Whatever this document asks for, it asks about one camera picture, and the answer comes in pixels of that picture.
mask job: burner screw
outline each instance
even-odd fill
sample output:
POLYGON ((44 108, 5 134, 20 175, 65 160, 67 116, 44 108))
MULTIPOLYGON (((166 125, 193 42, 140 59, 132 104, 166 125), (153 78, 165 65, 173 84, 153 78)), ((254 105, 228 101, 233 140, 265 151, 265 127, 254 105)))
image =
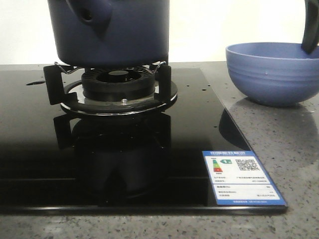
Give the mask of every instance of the burner screw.
POLYGON ((121 101, 122 101, 122 105, 123 105, 123 106, 125 106, 125 105, 128 104, 128 99, 122 99, 121 101))

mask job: black glass cooktop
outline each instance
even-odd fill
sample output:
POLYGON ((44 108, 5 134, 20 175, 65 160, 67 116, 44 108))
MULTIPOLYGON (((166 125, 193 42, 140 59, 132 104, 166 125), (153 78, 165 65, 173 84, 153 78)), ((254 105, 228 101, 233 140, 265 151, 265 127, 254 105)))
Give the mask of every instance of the black glass cooktop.
MULTIPOLYGON (((121 119, 77 119, 51 106, 42 71, 0 74, 1 213, 286 209, 216 204, 202 151, 250 147, 199 69, 173 69, 178 99, 165 112, 121 119)), ((65 83, 78 77, 65 76, 65 83)))

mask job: black handle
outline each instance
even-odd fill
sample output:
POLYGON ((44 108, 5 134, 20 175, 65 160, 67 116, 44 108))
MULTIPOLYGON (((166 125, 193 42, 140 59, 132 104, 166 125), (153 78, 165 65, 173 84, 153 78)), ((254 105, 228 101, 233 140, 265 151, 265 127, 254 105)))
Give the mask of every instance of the black handle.
POLYGON ((310 54, 319 42, 319 0, 305 0, 305 3, 306 24, 302 49, 310 54))

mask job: burner ring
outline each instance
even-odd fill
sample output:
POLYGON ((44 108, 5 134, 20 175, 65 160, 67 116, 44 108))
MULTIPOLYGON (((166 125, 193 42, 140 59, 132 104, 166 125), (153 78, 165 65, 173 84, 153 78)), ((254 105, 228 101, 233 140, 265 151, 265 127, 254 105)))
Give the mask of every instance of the burner ring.
POLYGON ((77 116, 105 116, 116 117, 124 115, 135 115, 153 111, 164 111, 172 106, 177 100, 177 86, 171 83, 170 101, 162 103, 155 99, 155 94, 151 94, 142 99, 122 102, 102 102, 88 99, 83 95, 81 81, 71 83, 65 87, 67 93, 77 93, 77 100, 65 101, 61 103, 62 109, 67 113, 77 116))
POLYGON ((152 94, 155 77, 142 67, 93 69, 82 75, 83 94, 97 100, 117 102, 135 100, 152 94))

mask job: energy label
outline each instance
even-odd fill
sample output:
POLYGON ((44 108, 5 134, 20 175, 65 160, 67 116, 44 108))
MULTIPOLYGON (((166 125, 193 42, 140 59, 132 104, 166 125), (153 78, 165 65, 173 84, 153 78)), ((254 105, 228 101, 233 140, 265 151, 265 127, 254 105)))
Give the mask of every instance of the energy label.
POLYGON ((204 151, 218 205, 286 205, 252 151, 204 151))

